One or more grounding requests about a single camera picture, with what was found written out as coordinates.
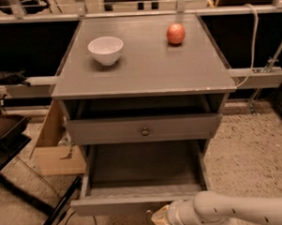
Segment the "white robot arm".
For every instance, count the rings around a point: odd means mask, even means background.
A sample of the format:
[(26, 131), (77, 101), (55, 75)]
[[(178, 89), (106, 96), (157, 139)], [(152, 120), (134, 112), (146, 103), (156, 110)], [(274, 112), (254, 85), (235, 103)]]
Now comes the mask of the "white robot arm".
[(152, 214), (155, 225), (228, 225), (231, 218), (259, 225), (282, 225), (282, 198), (231, 197), (200, 191)]

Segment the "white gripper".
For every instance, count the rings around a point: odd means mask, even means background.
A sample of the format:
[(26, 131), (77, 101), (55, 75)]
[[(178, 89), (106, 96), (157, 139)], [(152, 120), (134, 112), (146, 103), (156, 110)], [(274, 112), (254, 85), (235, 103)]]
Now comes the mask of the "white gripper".
[(198, 223), (193, 201), (184, 200), (172, 202), (170, 207), (163, 206), (152, 214), (151, 220), (155, 225), (196, 225)]

